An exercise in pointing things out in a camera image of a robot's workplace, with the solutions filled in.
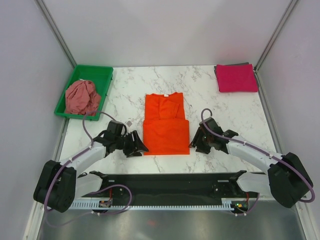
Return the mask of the orange t shirt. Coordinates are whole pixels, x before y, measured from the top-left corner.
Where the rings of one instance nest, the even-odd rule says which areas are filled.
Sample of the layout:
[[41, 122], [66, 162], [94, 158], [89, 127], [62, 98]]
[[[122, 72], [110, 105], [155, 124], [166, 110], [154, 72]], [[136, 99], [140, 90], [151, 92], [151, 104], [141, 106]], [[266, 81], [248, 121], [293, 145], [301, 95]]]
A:
[[189, 155], [190, 124], [183, 93], [147, 94], [142, 132], [146, 155]]

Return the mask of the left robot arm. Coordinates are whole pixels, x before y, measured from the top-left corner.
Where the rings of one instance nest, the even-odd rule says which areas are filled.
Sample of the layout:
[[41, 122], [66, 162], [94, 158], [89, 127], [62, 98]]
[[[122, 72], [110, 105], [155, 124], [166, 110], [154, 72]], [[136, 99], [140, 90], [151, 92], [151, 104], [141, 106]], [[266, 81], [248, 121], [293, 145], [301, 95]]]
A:
[[122, 151], [127, 158], [139, 157], [149, 151], [137, 131], [128, 132], [123, 123], [111, 120], [105, 130], [75, 155], [60, 162], [49, 160], [44, 164], [33, 199], [49, 209], [64, 213], [74, 200], [85, 195], [106, 196], [110, 185], [102, 179], [102, 173], [85, 173], [85, 170], [116, 150]]

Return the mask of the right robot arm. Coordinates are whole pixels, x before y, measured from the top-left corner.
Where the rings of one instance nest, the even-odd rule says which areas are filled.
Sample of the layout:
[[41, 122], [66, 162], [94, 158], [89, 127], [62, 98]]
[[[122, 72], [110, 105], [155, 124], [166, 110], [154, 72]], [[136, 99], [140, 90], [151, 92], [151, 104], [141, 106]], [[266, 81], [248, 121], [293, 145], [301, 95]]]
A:
[[233, 130], [223, 131], [211, 117], [199, 124], [189, 147], [203, 154], [209, 154], [211, 149], [222, 151], [261, 171], [260, 174], [238, 172], [235, 181], [229, 184], [229, 191], [235, 197], [240, 197], [245, 192], [255, 192], [272, 196], [283, 207], [291, 208], [301, 202], [314, 186], [296, 154], [261, 149]]

